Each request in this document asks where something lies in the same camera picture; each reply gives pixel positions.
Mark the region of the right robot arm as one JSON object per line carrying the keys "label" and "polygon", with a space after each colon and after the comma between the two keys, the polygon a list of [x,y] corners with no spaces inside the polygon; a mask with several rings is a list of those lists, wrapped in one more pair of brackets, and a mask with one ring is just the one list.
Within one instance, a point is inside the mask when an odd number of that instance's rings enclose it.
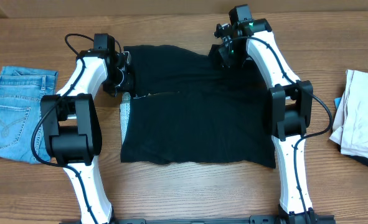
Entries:
{"label": "right robot arm", "polygon": [[266,19],[254,19],[246,4],[231,9],[229,18],[228,24],[217,24],[214,35],[222,44],[211,54],[224,68],[255,62],[268,88],[263,121],[278,157],[280,223],[315,223],[302,142],[311,119],[312,84],[288,66]]}

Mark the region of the white folded garment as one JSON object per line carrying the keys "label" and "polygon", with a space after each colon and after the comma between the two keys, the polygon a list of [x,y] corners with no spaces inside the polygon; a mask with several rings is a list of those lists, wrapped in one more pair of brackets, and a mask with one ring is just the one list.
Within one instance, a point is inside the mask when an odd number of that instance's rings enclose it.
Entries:
{"label": "white folded garment", "polygon": [[340,145],[342,154],[368,159],[368,73],[346,71],[330,140]]}

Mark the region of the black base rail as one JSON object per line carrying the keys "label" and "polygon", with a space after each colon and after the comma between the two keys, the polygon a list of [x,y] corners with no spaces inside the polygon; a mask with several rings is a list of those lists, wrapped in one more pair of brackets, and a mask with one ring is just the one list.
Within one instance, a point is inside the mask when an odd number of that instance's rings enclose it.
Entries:
{"label": "black base rail", "polygon": [[252,215],[249,218],[211,218],[211,219],[181,219],[181,220],[145,220],[139,219],[112,219],[115,224],[275,224],[288,223],[277,215]]}

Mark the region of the black shorts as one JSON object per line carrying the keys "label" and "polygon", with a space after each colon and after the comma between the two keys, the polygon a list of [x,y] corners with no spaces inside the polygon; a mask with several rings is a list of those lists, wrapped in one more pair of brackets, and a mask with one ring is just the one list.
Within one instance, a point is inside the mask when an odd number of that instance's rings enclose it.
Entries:
{"label": "black shorts", "polygon": [[122,162],[249,161],[275,168],[262,121],[267,89],[254,62],[224,69],[173,45],[128,51],[135,81]]}

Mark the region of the blue patterned cloth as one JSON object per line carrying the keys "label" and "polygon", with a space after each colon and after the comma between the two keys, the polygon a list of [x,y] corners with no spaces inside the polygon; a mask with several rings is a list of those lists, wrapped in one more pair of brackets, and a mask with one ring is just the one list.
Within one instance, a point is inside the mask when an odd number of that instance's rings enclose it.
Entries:
{"label": "blue patterned cloth", "polygon": [[334,105],[335,105],[336,109],[339,108],[340,102],[341,102],[341,98],[335,98],[334,99]]}

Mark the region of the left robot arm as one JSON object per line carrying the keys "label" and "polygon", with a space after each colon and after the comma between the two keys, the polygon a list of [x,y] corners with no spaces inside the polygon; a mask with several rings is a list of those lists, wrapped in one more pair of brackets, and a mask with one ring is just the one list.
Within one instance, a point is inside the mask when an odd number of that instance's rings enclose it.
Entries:
{"label": "left robot arm", "polygon": [[40,101],[45,148],[72,183],[80,207],[80,223],[115,223],[99,170],[102,135],[94,99],[98,90],[112,97],[134,88],[131,55],[109,34],[95,34],[93,47],[76,53],[76,69],[54,95]]}

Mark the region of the blue denim jeans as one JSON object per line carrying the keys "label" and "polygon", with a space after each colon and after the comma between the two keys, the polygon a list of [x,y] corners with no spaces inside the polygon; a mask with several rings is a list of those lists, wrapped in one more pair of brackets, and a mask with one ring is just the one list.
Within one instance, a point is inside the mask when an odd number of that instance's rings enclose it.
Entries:
{"label": "blue denim jeans", "polygon": [[0,72],[0,157],[36,164],[31,138],[41,118],[40,100],[53,95],[58,72],[5,66]]}

